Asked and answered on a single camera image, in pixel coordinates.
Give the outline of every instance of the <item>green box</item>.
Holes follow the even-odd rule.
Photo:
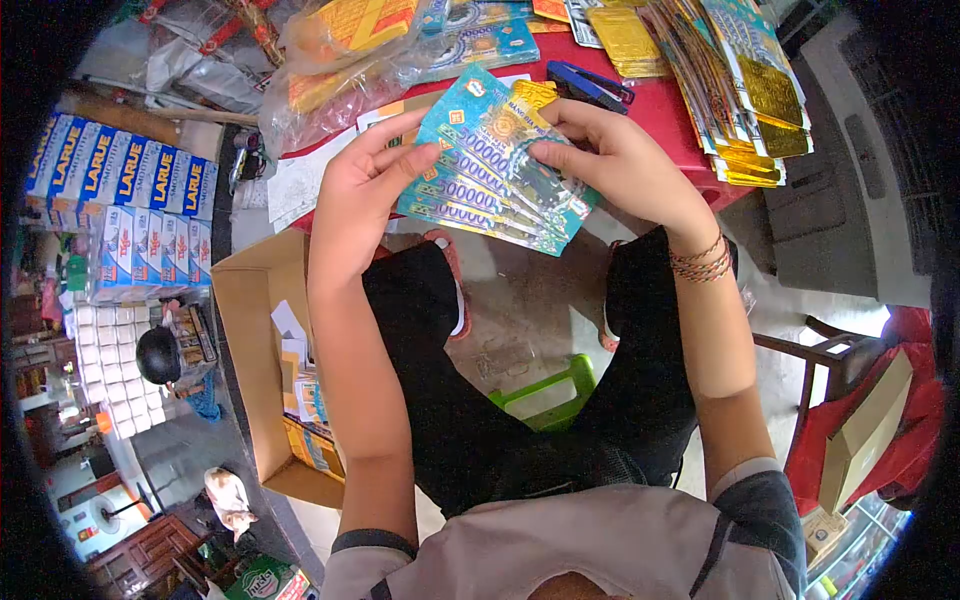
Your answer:
[[[261,554],[226,596],[229,600],[300,600],[309,587],[299,567]]]

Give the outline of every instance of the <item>black pants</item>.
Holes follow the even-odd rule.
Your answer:
[[[417,484],[447,517],[489,501],[504,456],[549,434],[497,408],[444,351],[457,299],[436,244],[378,260],[363,280],[406,399]],[[614,444],[648,484],[669,485],[696,413],[662,228],[614,251],[607,319],[619,348],[568,435]]]

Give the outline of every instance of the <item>red table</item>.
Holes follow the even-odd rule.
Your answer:
[[[578,45],[572,33],[537,34],[535,38],[540,48],[539,61],[504,66],[491,72],[497,77],[529,73],[534,81],[543,81],[546,79],[548,60],[565,60],[597,75],[619,81],[610,59],[607,58],[607,53],[596,48]],[[403,97],[409,98],[438,89],[446,89],[452,83],[453,80],[444,80],[432,84],[415,85]],[[709,160],[697,145],[693,126],[690,124],[690,117],[684,106],[684,98],[675,81],[650,79],[634,87],[633,91],[636,99],[629,106],[628,116],[657,140],[684,175],[700,190],[714,212],[725,208],[754,189],[717,180],[710,168]],[[309,154],[325,142],[326,139],[321,140],[308,148],[288,153],[283,157]],[[309,231],[312,220],[313,212],[311,211],[294,222],[292,227]]]

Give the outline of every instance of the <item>shirt sleeve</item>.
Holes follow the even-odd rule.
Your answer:
[[[321,600],[368,598],[371,589],[417,557],[410,542],[382,529],[348,531],[333,541]]]
[[[790,482],[773,458],[754,458],[720,478],[709,496],[733,522],[729,541],[770,550],[797,597],[806,587],[804,528]]]

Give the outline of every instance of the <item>left hand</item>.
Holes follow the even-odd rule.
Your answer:
[[[310,293],[340,289],[370,267],[396,197],[440,158],[437,144],[385,149],[428,110],[377,123],[327,163],[310,237]]]

